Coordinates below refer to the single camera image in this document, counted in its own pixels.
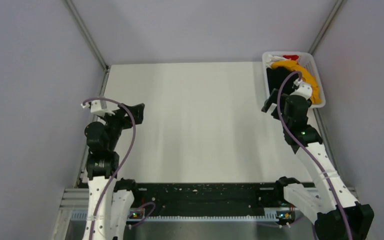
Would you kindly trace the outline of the black t-shirt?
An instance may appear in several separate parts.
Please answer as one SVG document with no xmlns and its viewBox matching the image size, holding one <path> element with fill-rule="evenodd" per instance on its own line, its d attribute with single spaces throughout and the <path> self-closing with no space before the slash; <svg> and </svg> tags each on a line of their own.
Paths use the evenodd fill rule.
<svg viewBox="0 0 384 240">
<path fill-rule="evenodd" d="M 286 79 L 286 77 L 292 72 L 287 70 L 284 67 L 279 67 L 277 69 L 267 68 L 267 83 L 268 83 L 268 95 L 267 99 L 274 89 L 279 89 Z M 299 78 L 299 74 L 294 74 L 290 77 L 287 83 L 284 85 L 282 92 L 284 94 L 290 95 L 294 91 L 294 81 Z"/>
</svg>

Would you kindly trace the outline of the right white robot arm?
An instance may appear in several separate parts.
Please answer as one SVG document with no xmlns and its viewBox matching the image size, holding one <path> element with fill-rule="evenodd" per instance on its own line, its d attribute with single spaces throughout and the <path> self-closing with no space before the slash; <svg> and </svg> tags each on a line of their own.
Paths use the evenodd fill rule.
<svg viewBox="0 0 384 240">
<path fill-rule="evenodd" d="M 311 221 L 319 240 L 365 240 L 374 219 L 369 204 L 361 204 L 347 188 L 326 152 L 319 132 L 308 123 L 311 102 L 300 95 L 272 91 L 262 112 L 275 105 L 271 115 L 282 124 L 285 142 L 309 173 L 317 194 L 310 193 L 294 177 L 275 182 L 273 200 L 289 203 Z"/>
</svg>

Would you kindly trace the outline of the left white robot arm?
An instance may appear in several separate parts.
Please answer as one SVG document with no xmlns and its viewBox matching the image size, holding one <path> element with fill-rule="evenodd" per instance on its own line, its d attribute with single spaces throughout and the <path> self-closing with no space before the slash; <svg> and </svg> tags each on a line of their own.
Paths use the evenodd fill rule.
<svg viewBox="0 0 384 240">
<path fill-rule="evenodd" d="M 145 104 L 121 106 L 116 110 L 93 110 L 101 120 L 84 129 L 88 147 L 86 177 L 88 208 L 85 240 L 121 240 L 131 207 L 140 202 L 132 179 L 118 179 L 122 163 L 115 148 L 122 131 L 136 129 L 144 119 Z"/>
</svg>

